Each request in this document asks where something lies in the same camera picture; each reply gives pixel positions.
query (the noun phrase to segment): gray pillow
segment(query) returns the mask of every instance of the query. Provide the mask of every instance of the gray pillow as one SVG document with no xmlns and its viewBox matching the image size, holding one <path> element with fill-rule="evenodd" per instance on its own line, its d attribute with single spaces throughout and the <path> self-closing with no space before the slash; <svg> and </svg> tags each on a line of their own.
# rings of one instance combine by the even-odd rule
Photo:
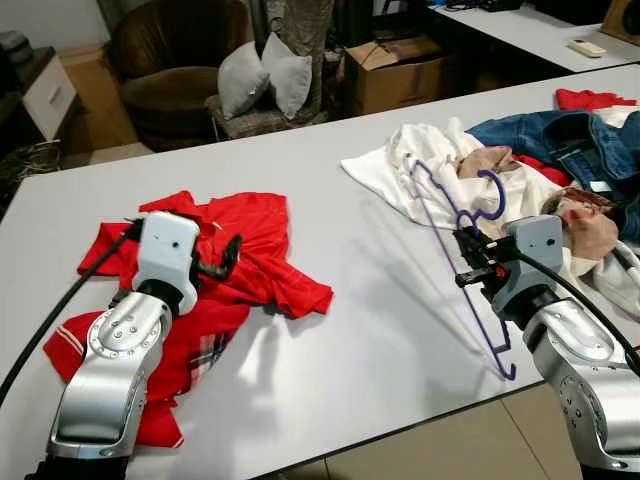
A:
<svg viewBox="0 0 640 480">
<path fill-rule="evenodd" d="M 304 105 L 311 88 L 311 57 L 299 57 L 271 32 L 262 52 L 269 73 L 271 94 L 284 116 L 292 120 Z"/>
<path fill-rule="evenodd" d="M 222 114 L 229 120 L 249 110 L 269 88 L 269 74 L 262 67 L 255 42 L 236 48 L 218 71 Z"/>
</svg>

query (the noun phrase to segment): white desk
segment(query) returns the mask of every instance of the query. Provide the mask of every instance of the white desk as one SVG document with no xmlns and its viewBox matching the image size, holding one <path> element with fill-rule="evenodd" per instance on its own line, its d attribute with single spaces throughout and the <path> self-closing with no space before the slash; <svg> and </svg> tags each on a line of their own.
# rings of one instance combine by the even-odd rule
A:
<svg viewBox="0 0 640 480">
<path fill-rule="evenodd" d="M 570 72 L 588 72 L 640 61 L 640 47 L 601 33 L 600 24 L 571 25 L 526 4 L 519 10 L 494 13 L 480 8 L 455 12 L 447 11 L 444 7 L 432 9 Z M 605 48 L 606 55 L 588 58 L 567 47 L 570 40 L 578 38 Z"/>
<path fill-rule="evenodd" d="M 0 374 L 76 278 L 98 222 L 185 188 L 198 201 L 248 190 L 287 195 L 290 261 L 330 284 L 335 298 L 328 315 L 298 321 L 254 308 L 214 369 L 181 397 L 184 446 L 140 449 L 129 478 L 249 478 L 540 381 L 515 328 L 504 357 L 517 364 L 517 379 L 496 376 L 433 233 L 354 182 L 338 161 L 378 147 L 404 122 L 444 126 L 455 115 L 472 126 L 552 108 L 559 87 L 640 97 L 640 67 L 27 180 L 0 224 Z M 90 282 L 61 319 L 102 308 L 115 290 L 112 280 Z M 494 318 L 479 292 L 473 297 L 481 315 Z M 614 320 L 640 341 L 639 324 Z M 0 478 L 22 478 L 43 458 L 61 392 L 38 350 L 0 411 Z"/>
</svg>

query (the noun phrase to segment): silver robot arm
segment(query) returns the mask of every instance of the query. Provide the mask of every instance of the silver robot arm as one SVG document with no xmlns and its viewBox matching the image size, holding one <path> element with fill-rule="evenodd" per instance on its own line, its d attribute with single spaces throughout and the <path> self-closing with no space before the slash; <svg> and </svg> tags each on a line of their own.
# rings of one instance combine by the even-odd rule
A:
<svg viewBox="0 0 640 480">
<path fill-rule="evenodd" d="M 497 242 L 470 229 L 455 233 L 474 269 L 458 275 L 456 283 L 482 282 L 494 312 L 523 331 L 536 368 L 558 395 L 585 480 L 640 479 L 637 355 L 630 358 L 616 336 L 574 299 L 560 299 L 555 282 L 519 255 L 558 272 L 558 217 L 518 220 L 506 232 Z"/>
<path fill-rule="evenodd" d="M 164 212 L 144 219 L 135 291 L 100 315 L 87 334 L 82 365 L 60 400 L 47 458 L 27 479 L 125 478 L 133 453 L 147 381 L 162 358 L 173 320 L 196 304 L 197 273 L 225 280 L 242 238 L 234 237 L 222 265 L 203 264 L 200 231 L 191 220 Z"/>
</svg>

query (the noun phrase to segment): red fabric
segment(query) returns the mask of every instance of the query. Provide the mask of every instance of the red fabric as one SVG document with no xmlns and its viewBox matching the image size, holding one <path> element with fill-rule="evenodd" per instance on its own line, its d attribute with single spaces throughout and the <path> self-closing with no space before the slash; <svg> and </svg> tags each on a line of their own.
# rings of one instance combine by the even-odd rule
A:
<svg viewBox="0 0 640 480">
<path fill-rule="evenodd" d="M 561 187 L 568 187 L 573 181 L 571 176 L 561 168 L 550 167 L 542 163 L 540 160 L 529 157 L 528 155 L 514 155 L 513 158 L 518 162 L 529 165 L 531 168 L 535 168 L 553 183 L 560 185 Z"/>
<path fill-rule="evenodd" d="M 230 339 L 249 316 L 249 308 L 246 304 L 224 305 L 215 300 L 199 300 L 190 313 L 173 322 L 171 333 L 162 347 L 162 360 L 147 384 L 147 405 L 136 443 L 156 447 L 178 447 L 182 444 L 182 433 L 171 407 L 176 406 L 175 395 L 194 386 L 190 361 L 202 354 L 202 338 L 226 334 Z M 66 383 L 80 368 L 87 332 L 101 313 L 85 313 L 67 320 L 44 345 L 45 353 Z"/>
<path fill-rule="evenodd" d="M 556 90 L 556 101 L 560 110 L 589 110 L 590 112 L 614 105 L 636 105 L 635 100 L 618 97 L 615 93 L 594 93 L 591 90 L 573 92 L 564 88 Z"/>
<path fill-rule="evenodd" d="M 166 210 L 195 220 L 200 226 L 197 249 L 206 263 L 219 263 L 227 243 L 234 235 L 242 235 L 240 260 L 233 273 L 224 283 L 203 277 L 203 285 L 198 292 L 200 298 L 224 303 L 274 302 L 294 318 L 312 311 L 327 312 L 333 296 L 331 288 L 311 280 L 285 259 L 289 248 L 286 197 L 270 193 L 239 193 L 195 205 L 191 194 L 182 191 L 140 207 L 141 212 L 153 210 Z M 98 238 L 78 267 L 78 273 L 89 268 L 127 225 L 103 223 Z M 120 275 L 120 287 L 131 288 L 137 254 L 138 244 L 126 241 L 97 273 Z"/>
<path fill-rule="evenodd" d="M 286 262 L 289 218 L 283 196 L 240 193 L 195 205 L 191 194 L 182 191 L 142 205 L 139 210 L 166 210 L 196 221 L 200 226 L 196 248 L 206 263 L 219 264 L 231 238 L 236 234 L 243 237 L 238 263 L 226 282 L 202 276 L 195 308 L 173 323 L 163 345 L 162 361 L 149 379 L 137 443 L 177 447 L 183 437 L 171 414 L 171 407 L 176 405 L 174 396 L 192 388 L 215 361 L 219 353 L 212 355 L 212 345 L 224 348 L 248 317 L 249 304 L 274 302 L 283 312 L 297 318 L 311 311 L 326 313 L 333 292 Z M 78 272 L 86 271 L 128 225 L 101 224 Z M 137 252 L 136 242 L 125 241 L 97 274 L 118 275 L 120 287 L 131 288 Z M 51 363 L 67 383 L 82 363 L 87 331 L 100 313 L 67 320 L 44 346 Z"/>
</svg>

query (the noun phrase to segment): purple plastic hanger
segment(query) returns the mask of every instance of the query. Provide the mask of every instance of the purple plastic hanger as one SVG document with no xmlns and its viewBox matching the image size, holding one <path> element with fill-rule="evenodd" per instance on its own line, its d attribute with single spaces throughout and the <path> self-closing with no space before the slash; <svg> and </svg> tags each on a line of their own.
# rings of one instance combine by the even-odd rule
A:
<svg viewBox="0 0 640 480">
<path fill-rule="evenodd" d="M 507 195 L 504 190 L 504 185 L 502 185 L 502 181 L 500 180 L 498 175 L 492 170 L 479 170 L 478 177 L 488 178 L 489 180 L 492 180 L 495 183 L 496 187 L 498 188 L 498 196 L 500 200 L 498 203 L 497 210 L 495 212 L 487 212 L 482 208 L 478 208 L 476 211 L 470 212 L 469 210 L 466 210 L 466 209 L 462 209 L 462 210 L 458 209 L 456 203 L 453 201 L 453 198 L 451 198 L 451 195 L 449 195 L 449 192 L 447 192 L 447 189 L 444 188 L 444 186 L 435 179 L 431 169 L 426 164 L 424 164 L 421 160 L 416 159 L 415 165 L 413 166 L 413 168 L 410 169 L 409 159 L 411 157 L 412 155 L 410 153 L 407 153 L 404 155 L 405 167 L 409 171 L 409 176 L 411 177 L 411 181 L 413 182 L 413 186 L 415 187 L 416 191 L 419 192 L 418 182 L 415 179 L 415 171 L 418 168 L 420 168 L 424 170 L 427 173 L 427 175 L 429 175 L 429 180 L 431 181 L 431 183 L 438 190 L 442 192 L 442 194 L 447 199 L 447 202 L 449 202 L 449 204 L 451 205 L 451 208 L 456 214 L 456 229 L 461 228 L 461 220 L 464 217 L 467 217 L 471 221 L 471 226 L 473 227 L 474 233 L 477 235 L 480 231 L 477 225 L 477 221 L 479 218 L 485 218 L 487 220 L 497 220 L 504 213 L 504 210 L 507 204 Z M 420 196 L 420 201 L 422 203 L 422 208 L 424 209 L 425 213 L 427 214 L 427 217 L 429 218 L 431 227 L 433 227 L 433 231 L 435 232 L 436 237 L 438 238 L 440 247 L 442 247 L 442 250 L 445 256 L 447 257 L 449 266 L 451 267 L 451 270 L 453 270 L 454 275 L 456 275 L 458 272 L 456 271 L 453 258 L 451 258 L 451 255 L 449 254 L 449 251 L 447 250 L 447 247 L 445 246 L 444 241 L 442 240 L 442 236 L 440 235 L 440 232 L 436 227 L 435 222 L 433 221 L 433 217 L 431 216 L 431 212 L 429 211 L 429 207 L 425 202 L 424 197 Z M 500 357 L 499 357 L 499 354 L 511 350 L 511 339 L 509 337 L 509 331 L 507 330 L 507 324 L 504 321 L 500 320 L 500 327 L 502 328 L 502 335 L 504 337 L 504 342 L 502 343 L 502 345 L 497 345 L 497 346 L 494 345 L 493 342 L 491 341 L 491 338 L 489 338 L 489 334 L 487 333 L 487 330 L 484 327 L 482 320 L 480 320 L 480 316 L 478 315 L 478 312 L 476 311 L 473 305 L 473 302 L 471 301 L 471 298 L 469 298 L 469 294 L 464 288 L 462 289 L 462 293 L 464 294 L 467 300 L 467 303 L 471 308 L 471 312 L 473 313 L 473 317 L 476 323 L 478 324 L 478 327 L 480 327 L 482 336 L 484 337 L 485 341 L 487 342 L 487 345 L 489 345 L 489 348 L 491 349 L 491 354 L 493 355 L 496 365 L 498 366 L 498 370 L 500 370 L 500 373 L 502 374 L 502 376 L 507 380 L 514 380 L 516 378 L 516 366 L 512 363 L 509 366 L 509 369 L 507 370 L 505 366 L 502 364 L 502 361 L 500 360 Z"/>
</svg>

